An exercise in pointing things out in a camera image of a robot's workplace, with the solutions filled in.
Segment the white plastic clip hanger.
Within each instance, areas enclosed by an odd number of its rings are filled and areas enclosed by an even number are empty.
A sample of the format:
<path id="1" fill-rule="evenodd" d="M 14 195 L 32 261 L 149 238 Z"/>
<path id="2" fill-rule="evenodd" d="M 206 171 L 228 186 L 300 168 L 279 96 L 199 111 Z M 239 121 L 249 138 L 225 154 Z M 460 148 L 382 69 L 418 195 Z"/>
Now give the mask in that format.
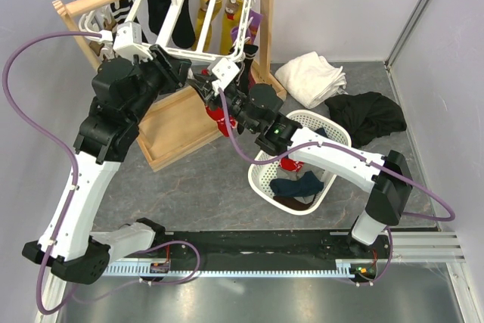
<path id="1" fill-rule="evenodd" d="M 95 12 L 101 11 L 104 7 L 110 5 L 111 2 L 117 0 L 80 0 L 82 3 L 82 7 L 80 9 L 72 9 L 73 4 L 70 3 L 66 6 L 66 9 L 70 12 L 72 16 L 79 15 L 79 23 L 78 27 L 83 32 L 91 33 L 93 29 L 91 28 L 92 19 L 95 16 Z M 203 50 L 206 35 L 208 34 L 209 23 L 211 21 L 211 16 L 213 15 L 216 0 L 210 0 L 208 4 L 208 8 L 206 10 L 205 21 L 203 23 L 203 28 L 200 33 L 200 38 L 197 43 L 197 48 L 195 51 L 191 50 L 184 50 L 181 48 L 171 48 L 169 47 L 169 40 L 171 39 L 172 32 L 175 29 L 175 23 L 179 19 L 179 15 L 182 9 L 182 5 L 185 0 L 172 0 L 172 4 L 169 7 L 167 12 L 165 21 L 160 29 L 160 33 L 157 37 L 157 44 L 164 48 L 170 55 L 174 57 L 181 57 L 187 58 L 191 61 L 198 61 L 198 62 L 205 62 L 211 63 L 218 58 L 221 57 L 220 54 L 213 54 L 208 53 Z M 134 5 L 132 6 L 131 11 L 129 12 L 126 21 L 133 21 L 133 19 L 137 16 L 138 8 L 141 4 L 141 0 L 134 0 Z M 241 18 L 240 23 L 238 25 L 239 30 L 237 34 L 237 40 L 234 45 L 234 51 L 228 54 L 226 57 L 230 61 L 238 62 L 242 60 L 244 56 L 244 36 L 246 33 L 246 27 L 249 20 L 249 12 L 251 8 L 252 0 L 243 0 L 243 5 L 241 9 Z M 111 35 L 105 32 L 98 32 L 97 33 L 101 39 L 100 42 L 106 42 L 111 44 L 111 48 L 113 48 L 114 39 Z"/>

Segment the red patterned Christmas sock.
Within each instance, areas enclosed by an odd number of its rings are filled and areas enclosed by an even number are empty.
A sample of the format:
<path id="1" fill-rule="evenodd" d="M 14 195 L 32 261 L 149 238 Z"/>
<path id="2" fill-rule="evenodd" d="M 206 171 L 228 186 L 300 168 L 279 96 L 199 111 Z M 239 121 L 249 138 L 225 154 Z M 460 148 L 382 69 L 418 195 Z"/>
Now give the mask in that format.
<path id="1" fill-rule="evenodd" d="M 304 166 L 304 162 L 292 160 L 284 157 L 280 160 L 280 167 L 288 172 L 299 172 Z"/>

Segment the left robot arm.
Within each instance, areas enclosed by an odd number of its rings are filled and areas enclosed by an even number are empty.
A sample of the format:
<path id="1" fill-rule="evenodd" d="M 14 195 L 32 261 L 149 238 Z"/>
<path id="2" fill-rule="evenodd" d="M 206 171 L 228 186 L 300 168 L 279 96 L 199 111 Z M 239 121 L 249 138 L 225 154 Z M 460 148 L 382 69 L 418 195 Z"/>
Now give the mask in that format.
<path id="1" fill-rule="evenodd" d="M 92 284 L 109 263 L 143 251 L 158 257 L 166 249 L 163 226 L 142 218 L 111 232 L 92 230 L 108 185 L 139 136 L 139 125 L 159 95 L 185 86 L 191 61 L 151 46 L 143 61 L 116 57 L 104 61 L 92 80 L 95 96 L 71 152 L 71 171 L 50 225 L 22 254 L 46 264 L 63 281 Z"/>

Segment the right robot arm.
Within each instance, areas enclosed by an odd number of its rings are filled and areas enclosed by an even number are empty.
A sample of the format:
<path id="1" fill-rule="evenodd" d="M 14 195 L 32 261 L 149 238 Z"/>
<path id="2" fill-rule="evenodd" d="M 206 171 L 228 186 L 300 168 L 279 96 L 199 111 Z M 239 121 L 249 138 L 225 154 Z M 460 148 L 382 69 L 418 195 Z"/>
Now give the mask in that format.
<path id="1" fill-rule="evenodd" d="M 280 112 L 283 101 L 267 84 L 257 84 L 244 94 L 233 82 L 196 75 L 188 85 L 206 106 L 221 107 L 226 120 L 235 119 L 256 133 L 256 144 L 273 158 L 312 164 L 368 192 L 365 210 L 346 239 L 352 256 L 366 256 L 385 227 L 399 224 L 412 189 L 408 164 L 399 152 L 383 156 L 359 151 L 301 126 Z"/>

